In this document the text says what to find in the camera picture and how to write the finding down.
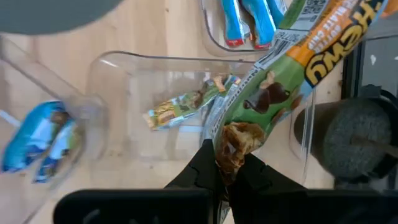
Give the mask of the clear plastic bin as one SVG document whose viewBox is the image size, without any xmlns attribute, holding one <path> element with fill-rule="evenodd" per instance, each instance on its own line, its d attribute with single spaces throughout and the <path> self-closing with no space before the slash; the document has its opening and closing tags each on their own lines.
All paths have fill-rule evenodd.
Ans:
<svg viewBox="0 0 398 224">
<path fill-rule="evenodd" d="M 266 53 L 269 47 L 256 49 L 255 44 L 255 20 L 242 5 L 242 0 L 236 0 L 240 18 L 245 22 L 251 36 L 243 45 L 230 47 L 226 43 L 225 15 L 221 0 L 199 0 L 202 14 L 203 43 L 210 54 L 217 57 L 237 56 Z"/>
<path fill-rule="evenodd" d="M 81 134 L 78 151 L 47 184 L 32 179 L 38 162 L 16 173 L 0 173 L 0 224 L 29 224 L 91 152 L 103 150 L 107 117 L 99 98 L 82 95 L 15 43 L 0 36 L 0 163 L 22 120 L 39 103 L 61 100 Z"/>
<path fill-rule="evenodd" d="M 160 188 L 174 179 L 203 142 L 210 112 L 205 106 L 177 126 L 151 130 L 143 114 L 164 101 L 199 90 L 218 75 L 243 77 L 247 60 L 156 57 L 114 51 L 91 66 L 87 94 L 99 98 L 107 122 L 103 150 L 93 156 L 90 177 L 95 187 Z"/>
</svg>

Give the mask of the green brown granola bar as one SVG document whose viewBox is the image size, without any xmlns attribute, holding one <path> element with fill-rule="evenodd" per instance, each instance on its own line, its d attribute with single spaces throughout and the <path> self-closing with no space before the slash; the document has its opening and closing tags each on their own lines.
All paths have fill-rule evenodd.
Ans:
<svg viewBox="0 0 398 224">
<path fill-rule="evenodd" d="M 241 79 L 232 74 L 218 75 L 205 81 L 199 90 L 164 101 L 142 116 L 153 131 L 169 129 L 196 115 L 217 96 L 227 94 L 240 82 Z"/>
</svg>

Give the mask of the round grey placemat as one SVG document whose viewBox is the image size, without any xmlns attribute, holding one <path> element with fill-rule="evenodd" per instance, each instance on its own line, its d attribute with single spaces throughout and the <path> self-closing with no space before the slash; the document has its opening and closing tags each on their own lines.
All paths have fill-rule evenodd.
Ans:
<svg viewBox="0 0 398 224">
<path fill-rule="evenodd" d="M 0 32 L 42 35 L 97 21 L 124 0 L 0 0 Z"/>
</svg>

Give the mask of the dark blue granola bar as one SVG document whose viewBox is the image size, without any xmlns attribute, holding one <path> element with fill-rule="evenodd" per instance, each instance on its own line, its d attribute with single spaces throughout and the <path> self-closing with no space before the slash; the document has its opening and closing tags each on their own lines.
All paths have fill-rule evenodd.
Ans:
<svg viewBox="0 0 398 224">
<path fill-rule="evenodd" d="M 1 172 L 17 172 L 38 159 L 53 143 L 69 115 L 62 101 L 37 105 L 4 149 Z"/>
<path fill-rule="evenodd" d="M 46 157 L 41 162 L 33 183 L 47 183 L 62 169 L 65 161 L 78 150 L 81 129 L 74 119 L 62 126 Z"/>
</svg>

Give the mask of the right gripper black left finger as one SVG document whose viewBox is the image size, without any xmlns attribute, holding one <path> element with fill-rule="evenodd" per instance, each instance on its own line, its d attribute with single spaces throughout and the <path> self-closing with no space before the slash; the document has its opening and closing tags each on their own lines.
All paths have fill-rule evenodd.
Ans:
<svg viewBox="0 0 398 224">
<path fill-rule="evenodd" d="M 211 139 L 205 139 L 201 147 L 183 168 L 172 179 L 167 188 L 201 188 L 209 190 L 215 199 L 219 200 L 224 194 L 224 184 L 218 166 Z"/>
</svg>

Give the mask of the white green granola bar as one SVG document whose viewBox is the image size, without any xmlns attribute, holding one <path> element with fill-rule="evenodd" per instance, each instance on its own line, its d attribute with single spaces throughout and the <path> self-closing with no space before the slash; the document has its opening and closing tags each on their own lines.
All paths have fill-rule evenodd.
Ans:
<svg viewBox="0 0 398 224">
<path fill-rule="evenodd" d="M 293 0 L 269 53 L 259 59 L 210 126 L 216 163 L 232 184 L 245 155 L 260 148 L 398 0 Z"/>
</svg>

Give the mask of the green plant in black pot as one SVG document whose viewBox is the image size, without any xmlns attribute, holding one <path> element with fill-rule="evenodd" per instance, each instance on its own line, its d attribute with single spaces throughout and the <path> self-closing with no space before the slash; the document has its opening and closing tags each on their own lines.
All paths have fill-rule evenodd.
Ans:
<svg viewBox="0 0 398 224">
<path fill-rule="evenodd" d="M 302 110 L 294 136 L 333 178 L 334 189 L 392 190 L 398 179 L 398 96 L 375 85 L 356 98 Z"/>
</svg>

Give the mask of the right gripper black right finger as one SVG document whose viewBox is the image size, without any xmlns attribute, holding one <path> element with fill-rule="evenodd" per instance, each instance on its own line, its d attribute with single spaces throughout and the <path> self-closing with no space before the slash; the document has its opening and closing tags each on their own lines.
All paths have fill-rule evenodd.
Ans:
<svg viewBox="0 0 398 224">
<path fill-rule="evenodd" d="M 286 177 L 252 154 L 244 157 L 229 192 L 293 192 L 306 190 L 296 181 Z"/>
</svg>

